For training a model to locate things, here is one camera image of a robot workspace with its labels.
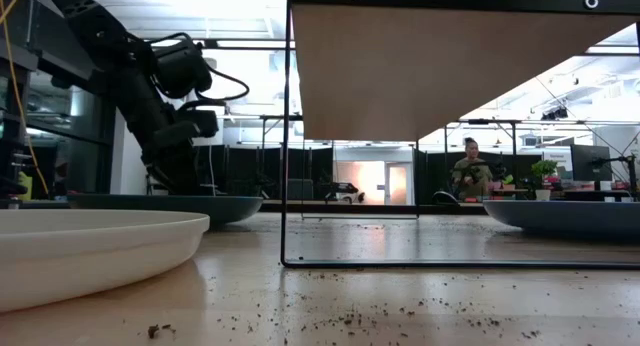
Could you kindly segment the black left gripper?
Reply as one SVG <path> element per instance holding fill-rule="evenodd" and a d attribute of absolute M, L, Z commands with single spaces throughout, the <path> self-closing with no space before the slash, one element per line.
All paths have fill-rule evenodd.
<path fill-rule="evenodd" d="M 153 132 L 142 147 L 141 159 L 146 170 L 171 194 L 196 195 L 199 192 L 192 143 L 198 133 L 198 128 L 163 128 Z"/>

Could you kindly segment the dark teal plate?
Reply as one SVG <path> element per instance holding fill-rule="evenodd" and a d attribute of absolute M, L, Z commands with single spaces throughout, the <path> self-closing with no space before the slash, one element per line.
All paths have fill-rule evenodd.
<path fill-rule="evenodd" d="M 239 222 L 259 211 L 263 199 L 252 196 L 180 196 L 72 194 L 74 209 L 118 209 L 191 212 L 208 215 L 210 226 Z"/>

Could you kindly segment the blue plate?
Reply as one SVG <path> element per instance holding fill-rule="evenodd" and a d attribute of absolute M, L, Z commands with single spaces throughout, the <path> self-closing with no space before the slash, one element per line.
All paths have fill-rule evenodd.
<path fill-rule="evenodd" d="M 640 237 L 640 203 L 488 200 L 493 219 L 523 230 L 605 237 Z"/>

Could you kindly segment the black-framed wooden shelf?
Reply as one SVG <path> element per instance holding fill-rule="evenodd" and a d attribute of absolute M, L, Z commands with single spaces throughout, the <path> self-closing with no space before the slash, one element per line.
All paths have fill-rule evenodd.
<path fill-rule="evenodd" d="M 286 0 L 314 140 L 412 141 L 640 22 L 640 0 Z"/>

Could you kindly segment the black partition screen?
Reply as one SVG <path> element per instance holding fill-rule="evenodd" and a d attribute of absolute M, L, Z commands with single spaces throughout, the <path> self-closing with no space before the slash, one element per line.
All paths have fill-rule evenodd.
<path fill-rule="evenodd" d="M 287 162 L 288 178 L 282 180 L 282 162 Z M 333 181 L 334 152 L 331 148 L 232 148 L 198 146 L 198 180 L 207 189 L 230 196 L 259 196 L 279 199 L 287 186 L 290 200 L 321 200 Z"/>

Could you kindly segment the white plate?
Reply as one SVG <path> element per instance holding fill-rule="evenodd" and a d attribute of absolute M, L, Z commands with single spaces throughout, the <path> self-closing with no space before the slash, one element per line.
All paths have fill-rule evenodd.
<path fill-rule="evenodd" d="M 209 223 L 175 211 L 0 210 L 0 313 L 169 271 L 195 254 Z"/>

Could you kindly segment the yellow-green container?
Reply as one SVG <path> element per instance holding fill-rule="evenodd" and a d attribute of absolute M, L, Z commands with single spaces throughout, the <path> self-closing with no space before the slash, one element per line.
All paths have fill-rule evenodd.
<path fill-rule="evenodd" d="M 28 176 L 25 172 L 20 171 L 18 173 L 18 181 L 19 185 L 25 189 L 25 192 L 20 194 L 18 198 L 21 201 L 31 200 L 33 191 L 33 178 L 31 176 Z"/>

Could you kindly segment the white door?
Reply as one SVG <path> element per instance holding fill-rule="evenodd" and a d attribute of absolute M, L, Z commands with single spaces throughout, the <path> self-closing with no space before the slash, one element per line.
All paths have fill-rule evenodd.
<path fill-rule="evenodd" d="M 413 204 L 411 163 L 392 162 L 385 164 L 385 204 Z"/>

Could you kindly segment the person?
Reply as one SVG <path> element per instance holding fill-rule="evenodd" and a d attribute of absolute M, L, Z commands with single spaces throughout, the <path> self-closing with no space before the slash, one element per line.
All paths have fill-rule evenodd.
<path fill-rule="evenodd" d="M 489 183 L 492 173 L 489 166 L 479 157 L 479 148 L 473 138 L 465 139 L 466 156 L 454 165 L 452 186 L 461 201 L 482 200 L 489 195 Z"/>

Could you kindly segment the potted green plant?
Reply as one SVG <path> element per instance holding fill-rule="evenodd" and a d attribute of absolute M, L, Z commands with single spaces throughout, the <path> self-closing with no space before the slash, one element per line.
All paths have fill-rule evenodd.
<path fill-rule="evenodd" d="M 531 166 L 531 187 L 537 201 L 549 201 L 551 191 L 544 186 L 545 180 L 553 176 L 557 169 L 557 162 L 553 160 L 540 160 Z"/>

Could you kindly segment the black computer monitor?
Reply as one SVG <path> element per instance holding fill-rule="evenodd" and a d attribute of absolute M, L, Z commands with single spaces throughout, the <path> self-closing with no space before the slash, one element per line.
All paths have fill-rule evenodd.
<path fill-rule="evenodd" d="M 606 146 L 572 145 L 570 147 L 574 181 L 611 181 L 609 148 Z"/>

